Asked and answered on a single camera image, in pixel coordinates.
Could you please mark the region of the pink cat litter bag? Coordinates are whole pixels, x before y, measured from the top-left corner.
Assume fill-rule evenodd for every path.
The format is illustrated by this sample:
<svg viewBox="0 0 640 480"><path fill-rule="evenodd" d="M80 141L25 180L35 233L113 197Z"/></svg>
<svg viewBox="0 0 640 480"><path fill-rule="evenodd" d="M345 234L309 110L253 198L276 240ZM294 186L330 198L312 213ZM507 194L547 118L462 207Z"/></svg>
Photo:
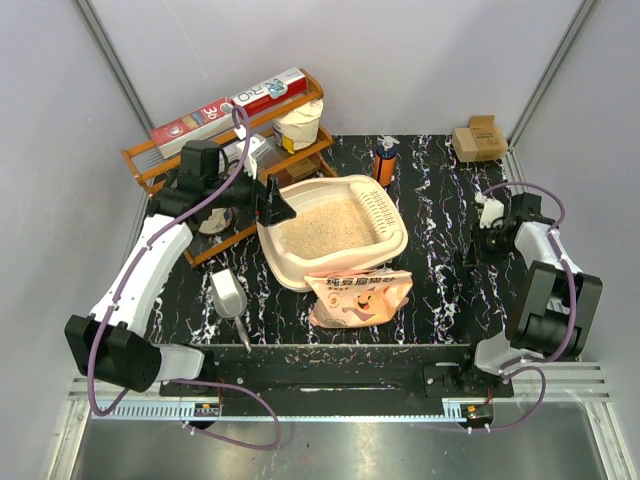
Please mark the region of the pink cat litter bag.
<svg viewBox="0 0 640 480"><path fill-rule="evenodd" d="M326 329L387 323L408 303L412 274L404 270L342 270L304 277L317 296L310 322Z"/></svg>

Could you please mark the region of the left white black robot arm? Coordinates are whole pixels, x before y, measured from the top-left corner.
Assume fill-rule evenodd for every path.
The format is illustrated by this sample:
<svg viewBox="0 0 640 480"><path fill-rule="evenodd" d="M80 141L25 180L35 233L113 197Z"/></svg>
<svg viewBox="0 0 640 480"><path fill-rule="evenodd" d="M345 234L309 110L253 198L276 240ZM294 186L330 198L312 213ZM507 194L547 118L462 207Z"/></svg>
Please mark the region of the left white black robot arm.
<svg viewBox="0 0 640 480"><path fill-rule="evenodd" d="M155 345L145 340L144 332L161 287L212 210L243 209L265 227L295 217L277 179L259 177L265 141L253 136L238 146L231 173L220 168L227 159L220 145L189 141L183 146L180 165L149 200L138 241L115 281L88 315L67 321L66 340L89 382L144 392L157 381L181 379L199 396L215 387L217 373L204 363L202 351Z"/></svg>

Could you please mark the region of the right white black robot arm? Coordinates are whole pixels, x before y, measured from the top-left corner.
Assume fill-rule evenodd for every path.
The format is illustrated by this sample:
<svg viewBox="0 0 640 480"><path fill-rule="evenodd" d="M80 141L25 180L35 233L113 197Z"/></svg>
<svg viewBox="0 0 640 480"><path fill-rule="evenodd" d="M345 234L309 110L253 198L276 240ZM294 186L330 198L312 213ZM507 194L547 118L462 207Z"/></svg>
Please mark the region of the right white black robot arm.
<svg viewBox="0 0 640 480"><path fill-rule="evenodd" d="M465 253L455 268L465 287L472 271L519 255L527 268L504 329L474 343L456 369L460 392L476 396L495 387L513 367L578 357L586 344L603 290L602 280L585 273L562 245L559 223L541 212L542 199L516 194L503 204L480 193L479 214Z"/></svg>

